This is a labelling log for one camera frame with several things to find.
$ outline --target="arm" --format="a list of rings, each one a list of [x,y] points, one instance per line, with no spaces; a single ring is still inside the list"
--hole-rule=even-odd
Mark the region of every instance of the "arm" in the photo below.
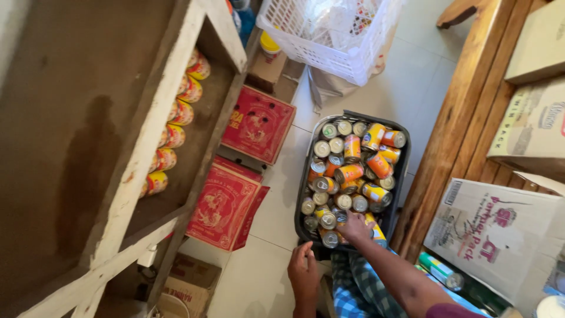
[[[315,318],[318,301],[318,266],[314,252],[310,249],[312,242],[306,242],[292,251],[288,264],[288,277],[294,292],[296,306],[293,318]],[[308,267],[304,264],[307,258]]]
[[[348,212],[347,224],[338,231],[367,259],[388,292],[410,317],[425,317],[435,304],[456,304],[435,282],[398,255],[387,251],[369,237],[362,214]]]

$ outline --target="tiled floor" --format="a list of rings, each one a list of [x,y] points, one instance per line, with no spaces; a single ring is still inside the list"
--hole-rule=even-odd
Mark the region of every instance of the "tiled floor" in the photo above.
[[[294,125],[277,163],[264,174],[271,187],[257,211],[247,245],[225,253],[195,239],[180,252],[223,268],[208,311],[217,317],[290,317],[294,296],[286,266],[296,246],[294,208],[305,155],[314,124],[349,109],[391,119],[411,134],[412,155],[401,201],[414,180],[470,23],[439,31],[434,24],[451,0],[410,0],[405,6],[383,74],[345,98],[329,100],[321,114],[313,112],[307,80],[302,76],[293,104]],[[329,273],[319,263],[320,275]]]

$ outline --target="white box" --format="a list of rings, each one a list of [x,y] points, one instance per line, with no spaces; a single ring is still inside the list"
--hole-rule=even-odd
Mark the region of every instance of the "white box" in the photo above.
[[[565,184],[518,173],[561,195]],[[424,245],[529,317],[565,243],[565,199],[452,179]]]

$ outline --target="red cardboard box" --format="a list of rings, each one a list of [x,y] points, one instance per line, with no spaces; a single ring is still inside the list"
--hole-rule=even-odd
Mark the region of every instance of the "red cardboard box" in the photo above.
[[[221,143],[274,165],[296,107],[243,86]]]
[[[186,235],[228,252],[245,246],[255,212],[270,189],[261,186],[262,180],[216,156]]]

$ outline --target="cardboard box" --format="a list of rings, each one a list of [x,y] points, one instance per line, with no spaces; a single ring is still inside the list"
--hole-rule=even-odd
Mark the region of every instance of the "cardboard box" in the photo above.
[[[508,64],[505,80],[531,83],[565,74],[565,0],[531,13]]]
[[[224,251],[245,246],[255,212],[269,191],[263,177],[216,156],[186,235]]]
[[[204,318],[220,274],[219,267],[177,253],[163,292],[182,300],[191,318]]]
[[[245,83],[273,94],[275,85],[279,81],[286,64],[286,54],[281,51],[276,58],[268,58],[262,51],[261,49],[257,50],[253,59],[253,65],[251,65],[247,73]]]
[[[519,173],[565,194],[565,184]],[[452,179],[424,245],[514,305],[524,317],[545,296],[544,285],[565,243],[565,199]]]
[[[243,86],[221,144],[274,165],[296,107]]]
[[[565,77],[516,91],[487,158],[565,183]]]

